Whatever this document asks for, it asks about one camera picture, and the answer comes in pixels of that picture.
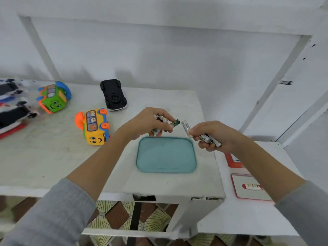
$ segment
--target hand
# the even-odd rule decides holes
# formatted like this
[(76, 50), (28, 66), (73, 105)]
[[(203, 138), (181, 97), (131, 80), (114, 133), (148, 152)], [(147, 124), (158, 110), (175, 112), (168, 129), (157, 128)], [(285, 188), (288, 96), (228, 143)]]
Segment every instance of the hand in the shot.
[(147, 107), (122, 127), (124, 127), (124, 131), (128, 133), (131, 140), (139, 138), (139, 136), (150, 132), (154, 128), (160, 128), (162, 130), (156, 135), (157, 137), (162, 135), (163, 130), (167, 130), (170, 133), (173, 132), (173, 125), (157, 120), (154, 115), (164, 116), (171, 122), (175, 121), (173, 116), (171, 116), (166, 110)]
[(210, 121), (210, 122), (203, 122), (199, 123), (194, 126), (189, 133), (194, 136), (195, 141), (199, 141), (200, 138), (198, 137), (201, 134), (210, 134), (219, 142), (222, 143), (222, 146), (216, 147), (214, 143), (207, 144), (203, 141), (198, 143), (198, 146), (201, 149), (206, 149), (207, 151), (211, 152), (214, 150), (218, 150), (224, 153), (234, 153), (240, 145), (245, 140), (250, 140), (247, 136), (241, 134), (234, 128), (231, 128), (219, 121)]

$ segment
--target black sticker on wall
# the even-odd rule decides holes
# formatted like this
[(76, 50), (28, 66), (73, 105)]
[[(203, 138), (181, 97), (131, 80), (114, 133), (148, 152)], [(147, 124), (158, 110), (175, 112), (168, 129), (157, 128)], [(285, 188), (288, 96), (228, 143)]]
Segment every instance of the black sticker on wall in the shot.
[(293, 81), (281, 80), (281, 81), (279, 81), (278, 84), (280, 84), (280, 85), (292, 85), (292, 82)]

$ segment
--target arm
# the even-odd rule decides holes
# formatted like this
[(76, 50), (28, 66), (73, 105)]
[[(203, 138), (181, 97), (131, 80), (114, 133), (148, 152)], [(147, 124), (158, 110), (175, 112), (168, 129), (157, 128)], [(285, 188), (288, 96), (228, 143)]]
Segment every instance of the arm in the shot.
[(211, 152), (232, 153), (263, 186), (276, 208), (289, 220), (308, 245), (327, 245), (328, 194), (286, 168), (258, 144), (218, 121), (197, 124), (190, 130), (195, 140), (208, 133), (222, 143), (199, 142)]
[(172, 132), (173, 126), (154, 118), (165, 110), (145, 108), (65, 179), (60, 180), (19, 220), (1, 245), (73, 245), (95, 210), (95, 202), (130, 140), (153, 128)]

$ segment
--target teal tray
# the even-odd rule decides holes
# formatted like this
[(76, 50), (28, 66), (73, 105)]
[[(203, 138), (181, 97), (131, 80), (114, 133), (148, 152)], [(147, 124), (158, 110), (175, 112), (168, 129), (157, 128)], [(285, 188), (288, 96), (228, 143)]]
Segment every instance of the teal tray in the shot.
[(136, 165), (146, 173), (191, 173), (197, 166), (194, 145), (188, 138), (144, 137)]

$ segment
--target toy car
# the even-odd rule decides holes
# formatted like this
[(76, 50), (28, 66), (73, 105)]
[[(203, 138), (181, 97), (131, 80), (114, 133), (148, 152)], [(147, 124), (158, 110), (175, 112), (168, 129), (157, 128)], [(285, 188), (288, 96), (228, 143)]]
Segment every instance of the toy car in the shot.
[(21, 101), (16, 106), (0, 103), (0, 134), (19, 126), (24, 118), (35, 118), (38, 115), (33, 113), (26, 103)]
[(110, 138), (106, 115), (107, 110), (104, 108), (76, 114), (75, 125), (83, 130), (88, 144), (103, 145)]
[(128, 102), (121, 87), (121, 82), (117, 79), (101, 81), (100, 88), (104, 93), (109, 111), (120, 111), (127, 107)]
[(23, 92), (14, 81), (14, 79), (9, 78), (4, 84), (0, 84), (0, 100), (2, 100), (2, 103), (4, 103), (6, 99), (14, 99), (11, 95), (21, 94)]
[(62, 110), (67, 101), (72, 98), (68, 86), (60, 81), (55, 81), (53, 85), (40, 87), (38, 91), (40, 96), (36, 100), (48, 114)]

